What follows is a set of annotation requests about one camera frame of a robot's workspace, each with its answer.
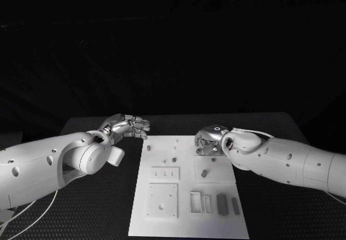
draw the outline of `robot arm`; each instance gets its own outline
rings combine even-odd
[[[98,172],[105,162],[118,166],[123,137],[147,139],[150,122],[117,114],[98,130],[23,143],[0,151],[0,210],[33,202],[75,179]]]
[[[241,170],[251,170],[283,184],[320,189],[346,198],[346,155],[272,136],[261,139],[248,130],[236,128],[223,133],[219,130],[215,142]]]

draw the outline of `black background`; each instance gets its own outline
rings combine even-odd
[[[1,10],[16,14],[0,19],[0,132],[23,131],[27,142],[59,135],[71,117],[287,112],[309,142],[343,151],[346,3]]]

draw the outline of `white cable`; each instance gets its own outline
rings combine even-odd
[[[241,131],[252,132],[252,133],[257,133],[257,134],[262,134],[264,136],[270,137],[271,139],[274,138],[274,136],[271,136],[268,133],[261,132],[261,131],[245,130],[245,129],[241,129],[241,128],[234,128],[232,130],[235,130],[235,131],[241,130]]]
[[[30,205],[23,209],[23,211],[22,211],[10,220],[7,220],[7,221],[0,225],[0,228],[1,228],[9,222],[12,222],[12,221],[17,218],[17,216],[29,209],[29,207],[35,204],[35,202],[36,202],[36,201],[33,201],[33,202],[30,203]]]
[[[48,210],[49,210],[53,202],[55,202],[56,194],[58,194],[58,191],[55,192],[55,195],[53,195],[53,198],[52,198],[52,202],[50,202],[46,210],[45,210],[43,214],[42,214],[40,217],[37,218],[37,220],[32,223],[32,225],[30,225],[17,235],[14,235],[14,236],[13,236],[12,238],[9,238],[7,240],[12,240],[13,238],[16,238],[16,237],[35,225],[35,223],[42,219],[42,217],[45,216],[45,214],[46,214],[46,212],[48,212]]]
[[[339,201],[343,205],[346,205],[346,202],[343,202],[340,199],[337,199],[327,191],[323,191],[336,201]]]

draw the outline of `rectangular slot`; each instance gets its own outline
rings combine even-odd
[[[202,214],[200,192],[189,193],[189,212]]]
[[[177,182],[179,181],[179,167],[151,167],[150,172],[151,182]]]
[[[210,215],[212,214],[212,205],[210,205],[210,197],[203,196],[203,205],[205,205],[205,214]]]

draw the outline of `white base board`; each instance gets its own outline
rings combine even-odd
[[[221,181],[218,183],[210,183],[215,180],[208,183],[196,182],[196,149],[195,136],[148,136],[143,142],[128,236],[249,239],[236,184],[229,183],[232,178],[228,178],[234,176],[234,168],[229,168],[231,172],[225,180],[228,183],[223,182],[223,179],[218,179],[216,181]],[[216,161],[221,159],[219,163],[225,158],[218,155],[212,157],[216,158]],[[209,163],[208,166],[210,174],[206,174],[205,179],[216,169]],[[179,179],[153,181],[153,167],[179,168]],[[150,184],[177,185],[176,216],[147,217],[148,201],[144,199],[150,194]],[[190,192],[200,193],[202,214],[190,214]],[[226,195],[229,211],[226,216],[221,216],[218,213],[218,194]],[[210,214],[206,214],[205,196],[209,196]],[[239,215],[235,215],[232,198],[236,198]]]

